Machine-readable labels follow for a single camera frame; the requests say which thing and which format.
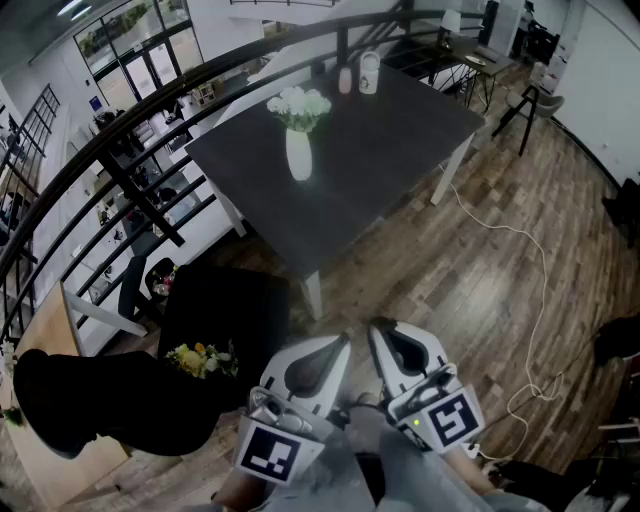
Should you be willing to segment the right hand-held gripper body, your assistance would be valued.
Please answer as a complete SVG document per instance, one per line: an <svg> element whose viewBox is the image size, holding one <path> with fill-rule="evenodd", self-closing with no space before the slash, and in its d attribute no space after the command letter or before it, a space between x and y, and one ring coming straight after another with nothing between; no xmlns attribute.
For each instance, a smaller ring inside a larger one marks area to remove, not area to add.
<svg viewBox="0 0 640 512"><path fill-rule="evenodd" d="M391 423L421 451L443 454L485 426L473 388L448 363L390 401Z"/></svg>

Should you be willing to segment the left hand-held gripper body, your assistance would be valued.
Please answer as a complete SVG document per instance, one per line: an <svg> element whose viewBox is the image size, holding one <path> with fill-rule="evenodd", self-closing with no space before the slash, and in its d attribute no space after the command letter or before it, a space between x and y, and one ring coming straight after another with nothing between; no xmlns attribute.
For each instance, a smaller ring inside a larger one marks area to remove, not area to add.
<svg viewBox="0 0 640 512"><path fill-rule="evenodd" d="M262 388L251 390L240 418L234 467L265 481L290 485L322 454L334 425Z"/></svg>

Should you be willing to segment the white vase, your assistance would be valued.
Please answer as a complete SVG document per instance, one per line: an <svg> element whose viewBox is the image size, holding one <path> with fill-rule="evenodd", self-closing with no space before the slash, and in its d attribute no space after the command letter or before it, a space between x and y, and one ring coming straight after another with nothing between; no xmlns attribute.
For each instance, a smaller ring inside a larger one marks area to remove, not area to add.
<svg viewBox="0 0 640 512"><path fill-rule="evenodd" d="M308 134L293 129L286 130L286 156L292 177L306 181L312 173L312 151Z"/></svg>

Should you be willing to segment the white flowers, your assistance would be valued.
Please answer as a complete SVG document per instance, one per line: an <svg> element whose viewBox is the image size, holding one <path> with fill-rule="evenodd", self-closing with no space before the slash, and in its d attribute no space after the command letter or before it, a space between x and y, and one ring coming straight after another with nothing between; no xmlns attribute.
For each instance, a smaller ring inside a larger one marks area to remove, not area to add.
<svg viewBox="0 0 640 512"><path fill-rule="evenodd" d="M266 106L287 129L310 133L320 118L331 111L332 104L316 89L305 91L295 86L284 88L269 99Z"/></svg>

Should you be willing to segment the person's right forearm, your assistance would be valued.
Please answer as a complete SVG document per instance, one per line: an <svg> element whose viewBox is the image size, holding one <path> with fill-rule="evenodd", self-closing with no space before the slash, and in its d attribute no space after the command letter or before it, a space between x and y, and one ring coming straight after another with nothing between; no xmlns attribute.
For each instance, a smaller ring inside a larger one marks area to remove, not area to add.
<svg viewBox="0 0 640 512"><path fill-rule="evenodd" d="M476 494L484 496L497 491L462 447L450 449L443 455L443 459Z"/></svg>

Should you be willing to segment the person's left forearm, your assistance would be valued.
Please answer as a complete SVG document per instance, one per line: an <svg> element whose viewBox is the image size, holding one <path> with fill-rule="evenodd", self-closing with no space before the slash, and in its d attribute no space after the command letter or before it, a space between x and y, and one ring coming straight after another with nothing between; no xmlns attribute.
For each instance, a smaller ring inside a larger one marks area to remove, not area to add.
<svg viewBox="0 0 640 512"><path fill-rule="evenodd" d="M233 512L249 512L265 500L267 482L238 469L232 470L212 502Z"/></svg>

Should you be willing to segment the black office chair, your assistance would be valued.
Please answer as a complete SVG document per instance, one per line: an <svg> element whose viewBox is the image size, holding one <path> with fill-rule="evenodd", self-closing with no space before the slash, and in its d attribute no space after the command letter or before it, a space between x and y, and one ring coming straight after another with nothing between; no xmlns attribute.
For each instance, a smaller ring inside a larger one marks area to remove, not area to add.
<svg viewBox="0 0 640 512"><path fill-rule="evenodd" d="M81 357L26 351L14 390L23 418L53 452L73 459L99 437L160 456L199 449L221 414L245 405L284 343L289 284L265 273L208 264L181 266L168 296L158 354ZM238 361L234 374L205 378L170 363L184 344Z"/></svg>

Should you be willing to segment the person's light shirt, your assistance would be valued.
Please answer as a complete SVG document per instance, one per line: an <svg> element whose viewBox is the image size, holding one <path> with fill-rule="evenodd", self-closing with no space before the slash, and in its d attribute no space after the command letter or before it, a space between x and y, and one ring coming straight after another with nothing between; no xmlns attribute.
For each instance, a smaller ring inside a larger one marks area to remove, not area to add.
<svg viewBox="0 0 640 512"><path fill-rule="evenodd" d="M260 512L550 512L528 497L474 489L444 457L421 452L373 406L351 408L349 419L303 477L275 488ZM356 460L358 449L380 457L378 503Z"/></svg>

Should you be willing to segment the yellow flower bouquet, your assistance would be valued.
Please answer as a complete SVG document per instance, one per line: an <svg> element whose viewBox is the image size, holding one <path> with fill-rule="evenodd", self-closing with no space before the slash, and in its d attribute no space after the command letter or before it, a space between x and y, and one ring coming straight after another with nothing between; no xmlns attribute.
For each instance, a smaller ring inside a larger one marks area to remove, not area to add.
<svg viewBox="0 0 640 512"><path fill-rule="evenodd" d="M228 341L225 351L202 343L196 343L193 349L182 344L166 353L164 359L173 367L199 379L207 379L213 374L235 378L239 370L232 340Z"/></svg>

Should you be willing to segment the waste bin with rubbish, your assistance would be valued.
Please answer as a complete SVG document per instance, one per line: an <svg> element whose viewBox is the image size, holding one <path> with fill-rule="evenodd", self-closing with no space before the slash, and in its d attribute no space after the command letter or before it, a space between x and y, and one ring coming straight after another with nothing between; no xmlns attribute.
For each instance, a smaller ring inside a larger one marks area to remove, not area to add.
<svg viewBox="0 0 640 512"><path fill-rule="evenodd" d="M145 284L153 299L161 300L169 295L178 268L170 258L163 258L146 274Z"/></svg>

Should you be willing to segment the dark table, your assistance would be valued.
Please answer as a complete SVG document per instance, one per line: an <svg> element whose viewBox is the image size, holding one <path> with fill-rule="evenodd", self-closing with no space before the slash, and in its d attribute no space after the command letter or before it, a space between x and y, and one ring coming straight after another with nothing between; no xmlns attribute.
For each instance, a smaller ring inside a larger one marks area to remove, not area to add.
<svg viewBox="0 0 640 512"><path fill-rule="evenodd" d="M323 313L320 271L428 172L445 172L439 201L483 118L453 98L383 67L377 92L342 94L335 73L309 86L330 112L310 135L312 170L297 179L281 122L258 103L187 146L187 154L302 281L311 314Z"/></svg>

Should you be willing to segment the wooden desk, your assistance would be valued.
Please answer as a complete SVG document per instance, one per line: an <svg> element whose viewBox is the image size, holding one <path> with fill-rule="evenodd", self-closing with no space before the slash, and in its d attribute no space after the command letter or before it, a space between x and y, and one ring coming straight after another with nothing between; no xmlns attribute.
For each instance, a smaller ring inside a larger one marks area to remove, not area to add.
<svg viewBox="0 0 640 512"><path fill-rule="evenodd" d="M77 328L60 283L54 285L36 311L18 343L16 355L29 349L80 354ZM78 457L65 459L39 439L26 419L20 426L9 424L8 432L18 460L48 511L70 502L129 459L122 445L110 437L100 437L86 445Z"/></svg>

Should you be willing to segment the grey chair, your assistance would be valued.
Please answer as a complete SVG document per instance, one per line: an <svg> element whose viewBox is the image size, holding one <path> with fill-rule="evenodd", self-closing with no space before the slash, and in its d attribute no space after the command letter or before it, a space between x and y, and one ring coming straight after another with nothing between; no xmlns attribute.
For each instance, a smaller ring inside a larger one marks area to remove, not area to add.
<svg viewBox="0 0 640 512"><path fill-rule="evenodd" d="M509 92L506 96L506 104L508 109L491 137L497 136L516 116L523 117L526 120L526 127L519 149L519 155L522 156L535 119L552 118L563 106L564 98L550 96L541 87L529 85L523 93Z"/></svg>

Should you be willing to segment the black curved railing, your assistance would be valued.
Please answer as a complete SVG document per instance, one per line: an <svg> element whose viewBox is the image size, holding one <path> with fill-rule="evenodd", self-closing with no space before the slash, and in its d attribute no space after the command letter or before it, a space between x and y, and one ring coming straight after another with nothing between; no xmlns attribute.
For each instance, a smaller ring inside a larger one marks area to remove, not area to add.
<svg viewBox="0 0 640 512"><path fill-rule="evenodd" d="M302 59L236 92L213 101L202 111L202 116L208 117L221 108L253 92L266 90L270 85L280 83L283 79L304 69L315 68L328 60L334 60L340 65L345 64L353 52L359 52L364 49L363 42L350 42L349 33L353 29L401 20L412 21L419 18L420 13L417 11L389 11L348 16L306 25L291 32L255 41L227 52L188 71L160 90L152 93L128 112L118 117L103 132L92 139L60 170L52 182L37 197L0 254L0 293L5 290L9 273L19 268L22 250L25 244L33 238L35 230L42 224L45 216L93 163L100 163L107 171L110 177L110 187L119 187L128 195L129 208L141 210L147 224L160 229L162 243L172 243L175 247L184 245L185 240L179 227L170 225L166 221L163 211L157 209L151 203L149 198L150 189L140 188L133 182L131 177L133 166L119 164L111 152L112 147L118 140L122 139L140 123L148 120L163 104L176 99L181 93L192 90L206 81L216 78L222 73L269 51L287 49L306 42L317 42L325 36L333 37L333 43L328 50L314 49L309 58ZM179 162L173 165L173 170L180 171L189 163L195 162L186 153Z"/></svg>

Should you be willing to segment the glass entrance doors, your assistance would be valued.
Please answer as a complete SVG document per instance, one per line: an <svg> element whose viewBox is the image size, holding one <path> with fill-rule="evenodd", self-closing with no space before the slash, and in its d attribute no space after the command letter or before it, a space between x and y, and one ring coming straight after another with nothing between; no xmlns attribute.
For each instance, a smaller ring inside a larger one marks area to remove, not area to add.
<svg viewBox="0 0 640 512"><path fill-rule="evenodd" d="M127 0L74 41L115 109L129 109L203 63L187 0Z"/></svg>

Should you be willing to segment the white table lamp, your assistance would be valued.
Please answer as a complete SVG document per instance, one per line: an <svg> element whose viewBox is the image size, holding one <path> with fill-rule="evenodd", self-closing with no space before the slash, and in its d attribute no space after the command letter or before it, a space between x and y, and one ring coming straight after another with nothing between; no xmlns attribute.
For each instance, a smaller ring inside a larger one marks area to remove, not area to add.
<svg viewBox="0 0 640 512"><path fill-rule="evenodd" d="M441 18L438 33L438 46L445 51L451 51L451 39L461 28L461 13L453 8L447 8Z"/></svg>

